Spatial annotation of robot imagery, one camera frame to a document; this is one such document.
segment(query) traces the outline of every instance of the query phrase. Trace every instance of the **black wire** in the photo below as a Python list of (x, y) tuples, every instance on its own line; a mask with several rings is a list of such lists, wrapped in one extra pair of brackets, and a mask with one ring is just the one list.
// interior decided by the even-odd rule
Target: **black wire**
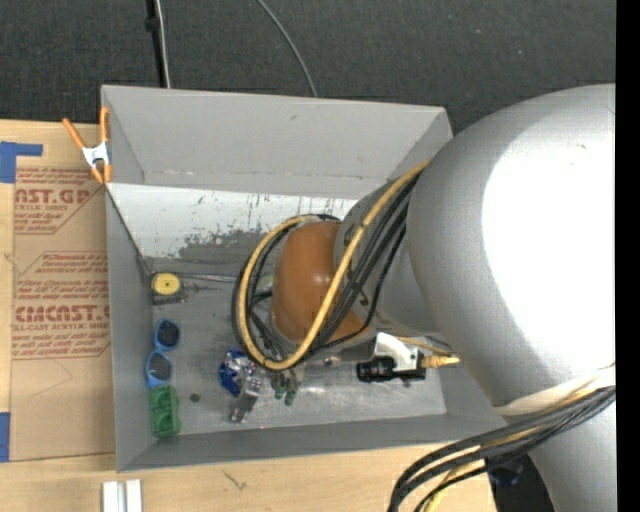
[[(335, 332), (335, 330), (338, 328), (338, 326), (340, 325), (344, 317), (348, 314), (349, 310), (351, 309), (351, 306), (353, 305), (353, 302), (356, 300), (357, 296), (360, 294), (360, 291), (362, 290), (362, 286), (364, 285), (364, 282), (366, 282), (366, 279), (369, 277), (369, 275), (373, 271), (373, 268), (377, 264), (377, 260), (380, 258), (382, 253), (386, 250), (387, 244), (389, 243), (390, 239), (392, 238), (392, 235), (394, 234), (394, 230), (400, 228), (406, 223), (407, 207), (405, 207), (404, 210), (401, 212), (401, 214), (399, 215), (399, 219), (395, 219), (392, 226), (387, 229), (385, 233), (385, 237), (383, 238), (383, 242), (378, 243), (380, 236), (382, 235), (382, 233), (385, 232), (385, 229), (387, 228), (387, 224), (389, 220), (393, 217), (393, 215), (396, 213), (397, 208), (402, 204), (402, 202), (406, 199), (408, 194), (411, 192), (415, 183), (417, 182), (417, 179), (418, 177), (416, 176), (412, 178), (409, 182), (407, 182), (402, 187), (402, 189), (396, 193), (394, 200), (391, 202), (390, 206), (386, 208), (385, 213), (381, 218), (381, 221), (374, 228), (374, 232), (372, 233), (367, 246), (363, 250), (362, 256), (360, 258), (358, 265), (356, 266), (355, 271), (347, 281), (347, 284), (344, 287), (344, 290), (342, 292), (342, 295), (338, 303), (336, 304), (336, 307), (334, 308), (332, 314), (329, 315), (329, 318), (325, 323), (325, 327), (318, 333), (317, 339), (314, 340), (314, 344), (326, 343), (326, 341), (328, 341), (331, 338), (333, 332)], [(339, 220), (336, 217), (333, 217), (327, 214), (319, 214), (317, 215), (317, 217), (320, 218), (321, 220)], [(251, 300), (253, 295), (255, 294), (257, 282), (262, 273), (267, 257), (269, 253), (273, 250), (273, 248), (277, 246), (277, 244), (282, 240), (282, 238), (293, 227), (295, 226), (292, 226), (287, 230), (283, 230), (276, 237), (274, 237), (273, 240), (270, 241), (267, 247), (265, 247), (265, 249), (262, 251), (258, 259), (258, 262), (256, 263), (251, 273), (251, 276), (249, 277), (250, 283), (252, 283), (252, 286), (250, 287), (249, 293), (247, 293), (247, 297), (246, 297), (247, 301), (245, 304), (245, 311), (247, 315), (245, 321), (247, 321), (247, 323), (248, 323), (248, 320), (251, 319), (251, 307), (250, 307)], [(243, 266), (243, 269), (240, 272), (240, 276), (244, 274), (248, 261), (249, 260), (247, 260), (247, 262)], [(232, 316), (232, 328), (233, 328), (234, 334), (236, 335), (236, 337), (238, 337), (238, 339), (242, 339), (240, 336), (239, 328), (237, 324), (238, 318), (237, 318), (236, 303), (237, 303), (239, 281), (240, 279), (238, 279), (238, 281), (236, 282), (236, 286), (234, 287), (234, 292), (232, 296), (232, 315), (231, 316)], [(267, 326), (263, 324), (261, 327), (263, 328), (263, 330), (259, 329), (259, 331), (263, 336), (263, 338), (265, 336), (267, 336), (269, 339), (277, 338), (277, 335), (271, 333)]]
[[(408, 206), (404, 207), (400, 214), (397, 215), (392, 226), (387, 229), (389, 220), (393, 217), (394, 214), (396, 214), (397, 209), (404, 202), (408, 194), (413, 190), (413, 187), (415, 186), (417, 180), (418, 176), (414, 177), (405, 184), (405, 186), (396, 194), (396, 197), (394, 198), (391, 205), (386, 209), (384, 215), (381, 217), (381, 220), (377, 223), (376, 227), (374, 228), (374, 232), (371, 235), (369, 242), (367, 243), (367, 246), (365, 247), (359, 258), (356, 269), (349, 276), (347, 283), (341, 291), (341, 296), (338, 300), (338, 303), (336, 304), (336, 307), (333, 309), (331, 315), (329, 315), (329, 318), (327, 318), (325, 326), (320, 331), (320, 333), (318, 333), (318, 339), (314, 341), (312, 346), (325, 346), (327, 344), (333, 333), (337, 330), (337, 328), (340, 326), (344, 318), (351, 310), (351, 306), (353, 306), (353, 303), (362, 291), (366, 280), (369, 278), (378, 260), (386, 250), (387, 244), (392, 238), (390, 235), (393, 235), (394, 230), (400, 229), (405, 225)], [(379, 238), (385, 231), (385, 229), (387, 229), (385, 238), (382, 242), (379, 243)], [(336, 346), (337, 344), (339, 344), (338, 342), (343, 343), (344, 341), (348, 341), (353, 336), (349, 335), (346, 340), (337, 340), (336, 342), (332, 342), (331, 345), (326, 346), (326, 348)], [(318, 348), (316, 349), (315, 353), (320, 350), (324, 349)]]
[(147, 32), (151, 32), (151, 41), (153, 43), (153, 55), (156, 61), (156, 70), (158, 72), (158, 79), (160, 81), (160, 87), (163, 89), (168, 86), (165, 72), (166, 63), (164, 61), (164, 55), (162, 51), (162, 39), (160, 33), (160, 18), (162, 13), (159, 13), (156, 9), (155, 0), (145, 0), (147, 6), (147, 19), (144, 22)]
[(264, 12), (267, 13), (269, 18), (271, 18), (271, 21), (273, 21), (275, 26), (280, 31), (280, 34), (282, 34), (282, 37), (284, 37), (285, 41), (289, 45), (289, 48), (291, 48), (291, 51), (293, 52), (296, 60), (298, 61), (298, 64), (300, 64), (300, 68), (302, 69), (302, 72), (304, 73), (304, 76), (307, 80), (307, 84), (309, 85), (309, 89), (311, 89), (311, 94), (313, 94), (313, 96), (317, 98), (318, 91), (316, 90), (316, 86), (313, 84), (313, 80), (311, 79), (311, 74), (309, 73), (309, 70), (307, 69), (307, 66), (304, 63), (304, 60), (302, 59), (302, 55), (300, 55), (300, 52), (298, 51), (298, 48), (296, 48), (296, 45), (294, 44), (293, 40), (289, 37), (289, 34), (285, 30), (285, 28), (282, 26), (282, 23), (278, 21), (278, 18), (276, 18), (276, 15), (273, 14), (273, 12), (271, 11), (271, 9), (269, 9), (267, 4), (265, 4), (263, 0), (256, 0), (256, 2), (258, 3), (258, 5), (260, 5), (260, 7), (262, 7)]
[(575, 402), (572, 402), (560, 409), (447, 445), (439, 450), (436, 450), (435, 452), (428, 454), (427, 456), (416, 461), (409, 468), (407, 468), (407, 470), (405, 470), (405, 472), (398, 479), (398, 482), (396, 483), (396, 489), (404, 487), (409, 482), (410, 475), (416, 474), (427, 465), (432, 464), (443, 457), (447, 457), (459, 451), (472, 448), (473, 446), (486, 445), (488, 443), (510, 437), (514, 434), (518, 434), (522, 431), (534, 427), (548, 428), (550, 426), (554, 426), (554, 422), (562, 421), (567, 417), (567, 415), (571, 415), (576, 411), (581, 411), (582, 408), (585, 407), (585, 402), (597, 402), (600, 399), (603, 400), (603, 403), (605, 404), (604, 407), (607, 407), (613, 400), (615, 400), (615, 387), (613, 387), (612, 393), (609, 388), (605, 388), (604, 390), (597, 390), (591, 395), (582, 397), (579, 400), (576, 400)]
[[(344, 318), (347, 316), (347, 314), (349, 314), (349, 311), (351, 311), (351, 307), (360, 295), (364, 284), (373, 272), (373, 269), (378, 264), (378, 261), (382, 257), (382, 254), (387, 250), (389, 242), (393, 239), (394, 236), (397, 236), (397, 230), (400, 229), (400, 232), (404, 232), (405, 223), (406, 218), (404, 218), (403, 216), (398, 216), (392, 226), (385, 233), (382, 241), (376, 247), (375, 252), (373, 252), (373, 254), (371, 254), (366, 259), (360, 259), (359, 264), (362, 263), (362, 268), (358, 268), (356, 272), (354, 272), (354, 274), (351, 276), (349, 282), (347, 283), (347, 286), (345, 286), (344, 291), (342, 292), (338, 304), (332, 312), (333, 314), (329, 316), (325, 323), (325, 326), (318, 333), (318, 338), (314, 342), (314, 345), (316, 345), (317, 347), (314, 349), (314, 354), (339, 345), (340, 343), (344, 343), (345, 341), (350, 340), (364, 330), (364, 328), (362, 328), (358, 332), (349, 334), (341, 338), (340, 340), (333, 341), (330, 344), (328, 343), (328, 341), (331, 339), (331, 336), (333, 336)], [(393, 251), (393, 256), (395, 256), (395, 252), (397, 252), (398, 246), (399, 243), (395, 244), (396, 249), (395, 251)]]
[(458, 482), (460, 482), (462, 480), (467, 480), (469, 478), (472, 478), (474, 476), (480, 475), (480, 474), (485, 473), (485, 472), (493, 471), (493, 470), (495, 470), (495, 469), (497, 469), (499, 467), (504, 466), (505, 464), (508, 464), (510, 462), (513, 462), (515, 460), (518, 460), (518, 459), (522, 458), (524, 455), (529, 453), (531, 450), (537, 448), (538, 446), (543, 444), (545, 441), (547, 441), (548, 439), (550, 439), (554, 435), (556, 435), (556, 434), (558, 434), (560, 432), (568, 431), (571, 428), (579, 425), (580, 423), (588, 421), (593, 416), (595, 416), (596, 414), (598, 414), (602, 410), (604, 410), (608, 405), (609, 405), (609, 403), (606, 400), (599, 401), (599, 402), (596, 402), (594, 404), (587, 405), (585, 407), (584, 414), (583, 414), (583, 411), (578, 411), (576, 413), (573, 413), (569, 417), (565, 418), (556, 427), (553, 427), (553, 428), (545, 431), (544, 433), (536, 436), (535, 439), (532, 442), (527, 443), (524, 447), (520, 447), (518, 449), (509, 451), (508, 453), (506, 453), (506, 454), (504, 454), (502, 456), (492, 456), (492, 457), (488, 458), (485, 461), (485, 464), (484, 464), (483, 467), (477, 468), (477, 469), (469, 471), (469, 472), (466, 472), (463, 475), (458, 475), (457, 477), (452, 478), (452, 479), (450, 479), (450, 480), (448, 480), (446, 482), (442, 482), (439, 486), (434, 488), (429, 494), (427, 494), (418, 503), (418, 506), (414, 509), (414, 512), (419, 512), (421, 507), (423, 507), (427, 503), (427, 501), (432, 499), (437, 493), (439, 493), (440, 491), (446, 489), (450, 485), (458, 483)]
[(285, 348), (282, 346), (277, 336), (267, 328), (262, 319), (256, 314), (251, 313), (251, 320), (254, 323), (255, 328), (260, 333), (264, 346), (269, 350), (278, 360), (278, 358), (284, 358)]
[(251, 306), (252, 307), (256, 306), (263, 300), (271, 298), (272, 295), (273, 295), (272, 291), (255, 293), (251, 298)]
[[(445, 446), (440, 450), (436, 450), (412, 464), (412, 466), (410, 466), (398, 479), (398, 482), (394, 487), (394, 491), (392, 492), (391, 503), (388, 511), (397, 511), (404, 498), (417, 487), (421, 486), (431, 478), (434, 478), (445, 471), (450, 471), (462, 464), (467, 464), (480, 459), (489, 459), (492, 467), (498, 467), (499, 465), (504, 464), (507, 460), (521, 457), (525, 453), (548, 440), (550, 437), (557, 435), (560, 432), (566, 432), (589, 420), (596, 414), (599, 414), (602, 410), (613, 403), (615, 397), (615, 386), (603, 388), (586, 397), (582, 397), (571, 404), (541, 416), (496, 429), (480, 436), (465, 439)], [(541, 429), (538, 429), (525, 437), (497, 446), (480, 448), (471, 454), (450, 459), (429, 469), (428, 471), (425, 471), (412, 480), (409, 480), (409, 475), (417, 473), (427, 465), (432, 464), (443, 457), (450, 456), (478, 444), (486, 445), (538, 426), (541, 427)]]
[(422, 498), (420, 500), (420, 502), (418, 503), (418, 506), (413, 509), (413, 512), (420, 512), (420, 509), (422, 507), (424, 507), (424, 505), (427, 503), (427, 501), (433, 499), (433, 497), (436, 494), (438, 494), (441, 491), (444, 491), (450, 485), (457, 484), (459, 482), (462, 482), (463, 480), (467, 480), (469, 478), (473, 478), (474, 476), (478, 476), (478, 475), (481, 475), (482, 473), (486, 473), (486, 472), (487, 472), (487, 468), (486, 468), (486, 466), (484, 466), (484, 467), (481, 467), (481, 468), (472, 469), (471, 471), (469, 471), (469, 472), (467, 472), (467, 473), (465, 473), (463, 475), (459, 475), (459, 476), (457, 476), (455, 478), (452, 478), (451, 480), (447, 480), (446, 482), (442, 482), (440, 485), (438, 485), (438, 487), (433, 489), (429, 494), (427, 494), (424, 498)]
[(308, 354), (308, 357), (313, 357), (315, 356), (318, 352), (321, 352), (323, 350), (327, 350), (330, 349), (332, 347), (335, 347), (336, 345), (340, 345), (341, 343), (345, 343), (347, 341), (349, 341), (352, 338), (355, 338), (356, 336), (358, 336), (359, 334), (361, 334), (371, 323), (371, 320), (373, 320), (373, 315), (375, 314), (376, 311), (376, 306), (378, 305), (378, 300), (380, 298), (380, 293), (382, 291), (382, 285), (384, 284), (384, 281), (387, 277), (387, 274), (389, 272), (389, 269), (391, 268), (391, 264), (393, 263), (393, 260), (396, 256), (396, 253), (398, 252), (398, 249), (400, 248), (400, 244), (402, 242), (402, 240), (404, 239), (406, 233), (406, 225), (402, 227), (402, 229), (400, 230), (400, 233), (398, 234), (398, 237), (396, 238), (396, 241), (394, 242), (393, 247), (391, 248), (391, 251), (389, 252), (389, 256), (387, 257), (387, 260), (385, 261), (384, 267), (382, 269), (382, 272), (380, 273), (380, 276), (378, 277), (378, 281), (376, 283), (376, 287), (373, 293), (373, 297), (371, 299), (371, 302), (369, 304), (369, 311), (367, 314), (367, 318), (365, 319), (364, 323), (362, 324), (362, 326), (357, 330), (352, 332), (351, 334), (347, 334), (346, 336), (343, 336), (342, 338), (339, 338), (335, 341), (332, 341), (331, 343), (327, 343), (322, 345), (321, 347), (319, 347), (316, 350), (310, 351)]

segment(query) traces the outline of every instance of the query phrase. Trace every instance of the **green block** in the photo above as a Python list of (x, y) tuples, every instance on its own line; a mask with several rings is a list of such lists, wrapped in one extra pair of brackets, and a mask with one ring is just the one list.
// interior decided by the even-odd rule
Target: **green block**
[(178, 395), (171, 385), (149, 390), (151, 433), (155, 437), (169, 437), (180, 432), (182, 424), (178, 418), (178, 404)]

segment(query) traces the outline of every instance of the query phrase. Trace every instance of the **orange clip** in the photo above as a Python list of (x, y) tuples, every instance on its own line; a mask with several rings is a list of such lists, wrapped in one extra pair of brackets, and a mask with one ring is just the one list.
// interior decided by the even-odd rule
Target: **orange clip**
[[(91, 174), (93, 177), (103, 185), (105, 182), (111, 182), (112, 169), (109, 162), (109, 152), (107, 149), (107, 143), (110, 142), (110, 130), (109, 130), (109, 109), (102, 107), (100, 109), (100, 144), (95, 148), (88, 148), (82, 137), (76, 130), (73, 123), (66, 117), (62, 120), (62, 124), (71, 135), (71, 139), (74, 144), (82, 151), (87, 163), (91, 166)], [(102, 160), (104, 162), (103, 174), (101, 175), (96, 166), (96, 162)]]

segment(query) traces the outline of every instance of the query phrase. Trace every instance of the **cable bundle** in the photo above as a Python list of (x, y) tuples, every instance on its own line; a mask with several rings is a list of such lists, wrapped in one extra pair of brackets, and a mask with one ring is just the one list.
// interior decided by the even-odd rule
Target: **cable bundle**
[[(402, 502), (414, 490), (432, 478), (447, 473), (442, 482), (414, 509), (414, 512), (431, 512), (442, 491), (450, 485), (519, 459), (551, 437), (593, 418), (615, 399), (615, 386), (600, 388), (586, 395), (580, 394), (538, 416), (436, 450), (412, 464), (400, 476), (391, 494), (387, 512), (398, 512)], [(479, 468), (471, 469), (477, 461), (484, 463)]]
[[(364, 331), (371, 322), (382, 283), (405, 234), (409, 193), (413, 190), (420, 172), (426, 165), (427, 162), (424, 162), (414, 167), (382, 191), (380, 197), (361, 221), (349, 242), (307, 336), (296, 351), (288, 356), (285, 356), (284, 353), (277, 353), (278, 351), (275, 348), (277, 335), (270, 332), (269, 328), (263, 322), (259, 321), (259, 319), (256, 322), (257, 315), (254, 314), (253, 308), (255, 306), (257, 283), (269, 253), (291, 229), (303, 222), (308, 222), (313, 219), (317, 220), (320, 218), (320, 220), (326, 220), (326, 216), (303, 215), (294, 217), (280, 224), (262, 239), (244, 265), (232, 299), (232, 323), (234, 332), (258, 364), (274, 371), (287, 370), (301, 361), (314, 356), (318, 352), (344, 343)], [(363, 249), (355, 269), (349, 273), (348, 280), (341, 290), (340, 299), (337, 301), (331, 314), (328, 314), (330, 306), (336, 302), (335, 297), (344, 276), (347, 275), (353, 255), (370, 225), (374, 225), (374, 227), (367, 245)], [(330, 344), (327, 343), (348, 314), (354, 301), (360, 294), (364, 283), (370, 277), (380, 258), (389, 248), (389, 255), (376, 283), (369, 313), (363, 327), (357, 332), (351, 333)], [(269, 350), (271, 356), (266, 355), (259, 348), (258, 340), (254, 332), (252, 332), (252, 324), (262, 337), (265, 347), (272, 347), (272, 349)]]

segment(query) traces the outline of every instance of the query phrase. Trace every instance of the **blue tape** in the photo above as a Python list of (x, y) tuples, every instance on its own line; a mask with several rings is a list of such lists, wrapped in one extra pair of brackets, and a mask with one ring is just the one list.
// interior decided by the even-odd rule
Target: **blue tape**
[(42, 156), (42, 144), (0, 142), (0, 183), (15, 183), (17, 156)]
[(0, 412), (0, 462), (9, 462), (9, 417), (8, 412)]

